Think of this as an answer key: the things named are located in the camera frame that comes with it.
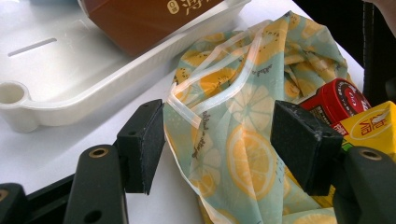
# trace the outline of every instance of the circular hole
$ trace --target circular hole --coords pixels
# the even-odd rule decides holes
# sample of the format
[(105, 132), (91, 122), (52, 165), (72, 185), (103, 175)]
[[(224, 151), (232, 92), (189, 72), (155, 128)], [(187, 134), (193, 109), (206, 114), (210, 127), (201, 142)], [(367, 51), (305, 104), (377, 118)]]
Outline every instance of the circular hole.
[(102, 212), (95, 210), (95, 211), (91, 211), (89, 214), (87, 214), (84, 217), (84, 222), (85, 223), (95, 223), (97, 222), (100, 218), (102, 217)]
[(5, 189), (0, 189), (0, 202), (3, 201), (8, 196), (8, 191)]
[(0, 104), (15, 104), (25, 95), (21, 85), (15, 83), (3, 83), (0, 85)]
[(107, 153), (108, 153), (107, 148), (96, 148), (90, 152), (90, 157), (100, 158), (100, 157), (104, 157)]
[(382, 160), (381, 155), (379, 155), (379, 154), (377, 154), (377, 153), (375, 153), (373, 151), (370, 151), (370, 150), (361, 150), (360, 154), (363, 157), (365, 157), (367, 159), (370, 159), (372, 161), (380, 161), (380, 160)]

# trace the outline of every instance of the yellow lemon pattern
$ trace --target yellow lemon pattern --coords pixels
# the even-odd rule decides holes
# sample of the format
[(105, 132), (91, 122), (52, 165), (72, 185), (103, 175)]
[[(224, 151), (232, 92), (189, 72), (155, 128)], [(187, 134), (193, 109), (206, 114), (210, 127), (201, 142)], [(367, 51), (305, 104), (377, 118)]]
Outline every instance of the yellow lemon pattern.
[(276, 176), (276, 154), (260, 134), (237, 127), (227, 141), (228, 169), (238, 188), (260, 200)]
[(164, 130), (205, 223), (335, 223), (268, 139), (275, 100), (298, 100), (336, 77), (350, 79), (327, 28), (292, 12), (185, 51)]

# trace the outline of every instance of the red lid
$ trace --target red lid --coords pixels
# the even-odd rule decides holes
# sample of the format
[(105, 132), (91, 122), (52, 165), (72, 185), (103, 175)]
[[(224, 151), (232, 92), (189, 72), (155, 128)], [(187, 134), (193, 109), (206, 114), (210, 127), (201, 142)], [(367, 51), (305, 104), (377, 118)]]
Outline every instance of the red lid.
[(324, 85), (320, 90), (320, 95), (332, 122), (347, 119), (370, 108), (363, 94), (342, 78)]

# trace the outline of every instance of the black foam block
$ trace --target black foam block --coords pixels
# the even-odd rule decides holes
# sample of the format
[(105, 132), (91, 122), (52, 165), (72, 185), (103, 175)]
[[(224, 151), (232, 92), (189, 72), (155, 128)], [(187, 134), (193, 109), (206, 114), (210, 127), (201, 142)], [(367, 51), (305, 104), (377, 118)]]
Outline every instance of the black foam block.
[(126, 192), (149, 194), (164, 142), (162, 100), (141, 105), (115, 143), (121, 162), (126, 161)]
[(311, 113), (276, 101), (271, 144), (309, 195), (328, 195), (343, 136)]

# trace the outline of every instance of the yellow box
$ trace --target yellow box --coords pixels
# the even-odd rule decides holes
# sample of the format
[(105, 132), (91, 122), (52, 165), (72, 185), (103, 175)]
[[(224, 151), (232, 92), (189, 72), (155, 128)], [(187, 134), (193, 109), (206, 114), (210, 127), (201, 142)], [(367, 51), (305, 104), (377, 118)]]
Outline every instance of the yellow box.
[(343, 149), (353, 146), (371, 147), (396, 159), (396, 105), (385, 102), (332, 127), (344, 136)]

